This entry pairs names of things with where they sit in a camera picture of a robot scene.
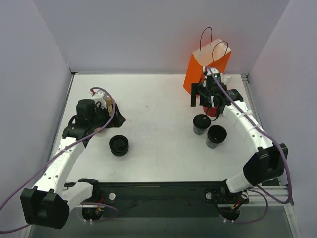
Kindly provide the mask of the black cup lid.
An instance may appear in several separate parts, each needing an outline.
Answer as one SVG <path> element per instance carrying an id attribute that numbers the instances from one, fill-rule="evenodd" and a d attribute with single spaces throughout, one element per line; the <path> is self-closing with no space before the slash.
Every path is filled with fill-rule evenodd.
<path id="1" fill-rule="evenodd" d="M 199 129 L 207 129 L 211 125 L 210 118 L 205 114 L 198 114 L 193 118 L 193 126 Z"/>

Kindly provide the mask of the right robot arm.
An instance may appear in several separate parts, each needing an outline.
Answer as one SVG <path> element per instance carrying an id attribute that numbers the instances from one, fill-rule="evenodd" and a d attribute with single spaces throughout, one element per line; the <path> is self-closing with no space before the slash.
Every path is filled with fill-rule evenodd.
<path id="1" fill-rule="evenodd" d="M 203 78 L 191 84 L 191 106 L 215 108 L 226 117 L 240 134 L 250 153 L 250 159 L 242 171 L 225 180 L 220 189 L 220 198 L 231 202 L 237 193 L 289 173 L 285 167 L 288 148 L 269 137 L 248 109 L 242 95 L 236 89 L 228 89 L 216 68 L 203 67 Z"/>

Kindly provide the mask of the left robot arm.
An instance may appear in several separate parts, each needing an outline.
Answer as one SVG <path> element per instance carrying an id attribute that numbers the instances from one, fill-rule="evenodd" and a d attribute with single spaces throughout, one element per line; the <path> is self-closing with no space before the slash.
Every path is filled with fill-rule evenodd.
<path id="1" fill-rule="evenodd" d="M 89 140 L 104 128 L 119 128 L 125 118 L 116 110 L 114 100 L 82 99 L 76 114 L 64 129 L 59 149 L 41 178 L 32 189 L 20 195 L 25 220 L 28 224 L 61 229 L 69 213 L 82 202 L 97 203 L 102 195 L 99 182 L 82 178 L 69 190 L 64 190 L 66 179 Z"/>

